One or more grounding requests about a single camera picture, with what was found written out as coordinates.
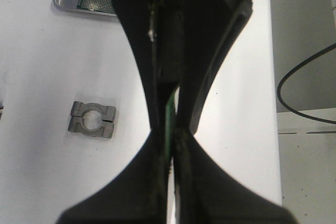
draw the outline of metal bracket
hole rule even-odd
[[[96,129],[88,129],[84,123],[84,116],[90,111],[97,111],[101,115],[101,125]],[[97,103],[74,102],[71,109],[71,120],[68,131],[80,132],[86,136],[112,138],[116,108]]]

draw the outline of circular hole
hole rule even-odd
[[[84,114],[83,123],[88,130],[96,130],[103,124],[101,114],[98,111],[90,110]]]

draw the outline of white table surface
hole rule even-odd
[[[0,3],[0,224],[52,224],[139,150],[145,98],[118,22],[61,12],[52,0]],[[75,100],[117,107],[111,140],[67,132]],[[241,183],[281,203],[269,0],[254,0],[196,138]]]

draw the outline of white surface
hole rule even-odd
[[[0,223],[52,224],[114,178],[149,124],[127,39],[107,18],[51,0],[0,0]],[[280,199],[269,0],[221,68],[197,138],[243,184]],[[67,132],[73,101],[117,107],[112,140]]]
[[[336,108],[304,111],[335,120]],[[291,112],[278,114],[280,167],[284,206],[301,224],[336,223],[336,126],[302,118]]]

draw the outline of black cable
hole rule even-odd
[[[281,102],[281,104],[288,109],[289,111],[295,113],[296,115],[299,116],[303,116],[304,118],[308,118],[308,119],[312,119],[315,121],[319,121],[319,122],[323,122],[323,123],[331,123],[331,124],[336,124],[336,121],[333,120],[327,120],[327,119],[322,119],[322,118],[317,118],[315,116],[311,116],[311,115],[307,115],[304,113],[301,113],[295,109],[293,109],[292,107],[290,107],[282,98],[281,96],[281,89],[283,84],[287,81],[287,79],[289,77],[291,77],[295,72],[297,72],[299,69],[303,68],[305,65],[307,65],[308,63],[312,62],[313,60],[316,60],[317,58],[325,55],[326,53],[334,50],[336,48],[336,43],[332,44],[331,46],[324,48],[323,50],[317,52],[316,54],[314,54],[313,56],[309,57],[308,59],[304,60],[303,62],[301,62],[300,64],[298,64],[296,67],[294,67],[292,70],[290,70],[283,78],[282,80],[279,82],[278,88],[277,88],[277,97],[279,99],[279,101]]]

